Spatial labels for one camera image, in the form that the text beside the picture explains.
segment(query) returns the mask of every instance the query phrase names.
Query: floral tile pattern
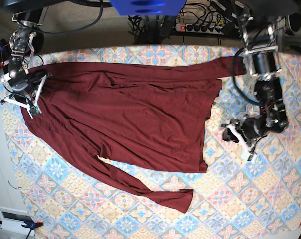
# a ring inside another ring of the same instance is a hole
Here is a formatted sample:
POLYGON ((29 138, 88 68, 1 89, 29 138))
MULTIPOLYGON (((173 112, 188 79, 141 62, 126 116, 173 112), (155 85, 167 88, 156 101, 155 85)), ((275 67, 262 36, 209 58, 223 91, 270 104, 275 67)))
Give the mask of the floral tile pattern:
MULTIPOLYGON (((54 62, 108 62, 185 66, 232 56, 236 49, 207 46, 134 46, 83 49, 43 56, 54 62)), ((221 140, 220 124, 258 109, 223 78, 223 89, 206 122, 206 174, 168 173, 107 160, 153 190, 195 190, 186 214, 91 178, 32 135, 21 110, 2 106, 2 119, 23 201, 44 226, 36 237, 60 239, 246 239, 294 230, 301 222, 301 57, 280 55, 281 83, 289 118, 282 134, 258 147, 252 164, 241 147, 221 140)), ((41 61, 34 59, 31 67, 41 61)), ((244 77, 238 77, 243 87, 244 77)), ((5 95, 0 86, 0 96, 5 95)))

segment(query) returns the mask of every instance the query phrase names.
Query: patterned tablecloth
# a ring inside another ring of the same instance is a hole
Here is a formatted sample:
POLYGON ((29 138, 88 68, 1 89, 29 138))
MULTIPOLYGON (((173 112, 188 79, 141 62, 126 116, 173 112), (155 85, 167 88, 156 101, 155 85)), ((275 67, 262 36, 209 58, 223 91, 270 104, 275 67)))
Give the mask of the patterned tablecloth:
MULTIPOLYGON (((43 56, 66 61, 181 66, 234 55, 235 49, 206 46, 136 46, 74 50, 43 56)), ((24 203, 36 221, 37 238, 244 239, 294 230, 301 222, 301 57, 280 55, 281 83, 290 126, 270 134, 254 164, 241 147, 221 140, 221 123, 258 113, 238 95, 230 78, 206 124, 206 174, 167 173, 108 160, 152 190, 193 188, 186 214, 119 191, 64 161, 26 128, 19 107, 2 106, 12 164, 24 203)), ((34 64, 39 65, 36 57, 34 64)), ((245 88, 251 88, 247 81, 245 88)), ((0 97, 6 94, 0 85, 0 97)))

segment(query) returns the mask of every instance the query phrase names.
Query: dark red shirt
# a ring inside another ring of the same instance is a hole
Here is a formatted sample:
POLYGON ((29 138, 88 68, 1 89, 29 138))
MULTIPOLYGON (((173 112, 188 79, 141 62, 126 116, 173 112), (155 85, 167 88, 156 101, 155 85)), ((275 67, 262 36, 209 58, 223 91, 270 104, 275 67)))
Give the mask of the dark red shirt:
POLYGON ((141 181, 104 163, 108 158, 143 168, 205 173, 205 121, 230 75, 232 57, 161 67, 109 63, 46 65, 39 99, 42 114, 28 129, 66 161, 97 180, 186 212, 192 189, 153 192, 141 181))

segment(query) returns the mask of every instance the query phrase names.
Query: long-sleeve shirt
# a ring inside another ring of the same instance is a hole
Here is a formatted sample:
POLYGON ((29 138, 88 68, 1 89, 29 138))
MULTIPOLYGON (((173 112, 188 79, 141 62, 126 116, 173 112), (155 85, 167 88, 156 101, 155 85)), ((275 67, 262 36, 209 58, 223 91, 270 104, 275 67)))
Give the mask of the long-sleeve shirt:
MULTIPOLYGON (((128 193, 186 212, 192 189, 154 192, 99 159, 170 172, 205 173, 205 121, 230 75, 232 57, 161 67, 56 63, 39 98, 42 114, 28 129, 87 175, 128 193)), ((239 64, 236 74, 243 73, 239 64)))

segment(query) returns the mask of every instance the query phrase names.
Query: power strip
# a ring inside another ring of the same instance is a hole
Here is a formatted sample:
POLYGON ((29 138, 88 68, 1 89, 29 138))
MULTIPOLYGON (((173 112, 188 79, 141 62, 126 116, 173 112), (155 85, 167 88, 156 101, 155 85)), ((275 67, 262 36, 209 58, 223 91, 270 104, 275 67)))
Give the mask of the power strip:
POLYGON ((209 33, 214 35, 224 35, 221 32, 220 26, 200 26, 199 24, 184 24, 184 23, 177 23, 175 26, 176 31, 178 32, 193 32, 193 33, 209 33))

